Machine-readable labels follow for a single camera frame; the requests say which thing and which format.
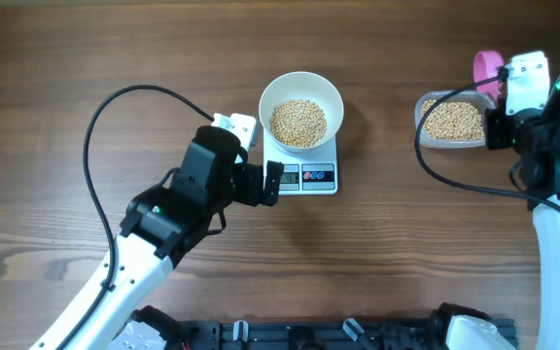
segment digital kitchen scale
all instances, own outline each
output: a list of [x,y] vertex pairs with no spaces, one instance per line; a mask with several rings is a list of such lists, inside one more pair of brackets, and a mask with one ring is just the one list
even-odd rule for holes
[[267,132],[263,133],[262,140],[264,171],[266,172],[268,160],[284,164],[280,195],[334,194],[338,191],[336,136],[304,153],[292,153],[281,149]]

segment wooden table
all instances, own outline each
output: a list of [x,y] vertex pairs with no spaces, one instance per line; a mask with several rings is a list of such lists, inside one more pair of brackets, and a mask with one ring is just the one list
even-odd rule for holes
[[[146,302],[178,320],[310,321],[423,317],[448,301],[514,318],[522,347],[533,348],[540,261],[526,204],[438,183],[412,148],[416,100],[470,81],[483,49],[543,49],[556,76],[560,2],[0,8],[0,349],[32,344],[105,254],[81,160],[107,95],[156,84],[209,113],[256,116],[265,86],[297,70],[343,96],[339,193],[231,205],[227,231]],[[129,200],[181,163],[202,124],[158,93],[105,110],[90,170],[114,230]],[[425,155],[446,176],[501,188],[516,160],[512,150]]]

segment white bowl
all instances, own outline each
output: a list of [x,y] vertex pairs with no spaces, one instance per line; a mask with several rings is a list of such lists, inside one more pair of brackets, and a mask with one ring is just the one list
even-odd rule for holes
[[[319,107],[323,109],[328,125],[326,134],[312,147],[302,148],[285,145],[278,141],[271,132],[270,121],[273,116],[273,109],[287,100],[301,98],[309,99],[319,105]],[[261,96],[261,102],[259,103],[259,118],[261,119],[264,132],[266,132],[280,148],[295,153],[315,149],[330,141],[340,129],[343,115],[344,107],[342,98],[336,87],[326,78],[308,72],[287,73],[276,78],[276,80],[271,82],[264,90]]]

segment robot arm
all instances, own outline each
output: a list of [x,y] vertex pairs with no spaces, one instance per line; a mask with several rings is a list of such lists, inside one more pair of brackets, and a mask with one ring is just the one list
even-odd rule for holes
[[[128,335],[123,325],[139,303],[167,278],[189,250],[205,236],[219,233],[209,231],[215,214],[220,215],[224,228],[223,210],[233,201],[251,206],[272,206],[277,202],[284,165],[270,161],[263,186],[263,167],[247,163],[247,149],[256,141],[256,119],[216,115],[213,125],[198,129],[169,188],[153,186],[129,203],[121,222],[122,231],[116,238],[117,269],[112,285],[67,349],[102,350],[115,336],[122,339]],[[108,253],[31,349],[60,346],[101,290],[109,263]],[[148,327],[145,330],[157,331]],[[140,341],[146,348],[164,349],[167,339],[151,336]]]
[[[518,73],[509,74],[507,79],[507,89],[514,87],[513,94],[507,96],[507,102],[499,101],[498,110],[489,112],[486,144],[489,149],[513,147],[522,157],[520,178],[528,187],[526,192],[560,206],[560,77],[544,108],[541,99],[527,97],[537,95],[538,89],[543,95],[543,84],[533,82],[545,81],[547,67],[537,63],[542,58],[536,52],[523,56],[536,61],[529,65],[514,60],[517,65],[512,69]],[[546,71],[538,68],[528,72],[523,67],[542,67]],[[528,84],[536,88],[526,89]],[[560,213],[531,201],[529,209],[533,210],[541,256],[542,310],[537,349],[560,349]],[[497,332],[489,331],[484,320],[458,315],[449,323],[446,344],[450,349],[509,349],[501,340]]]

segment pink lid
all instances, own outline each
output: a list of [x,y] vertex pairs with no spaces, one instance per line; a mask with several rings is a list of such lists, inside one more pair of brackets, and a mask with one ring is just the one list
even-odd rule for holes
[[[504,66],[503,57],[495,51],[477,52],[474,57],[473,74],[474,82],[480,82],[485,79],[493,78],[498,75],[498,67]],[[495,100],[501,94],[500,83],[493,82],[476,88],[477,91],[488,93]]]

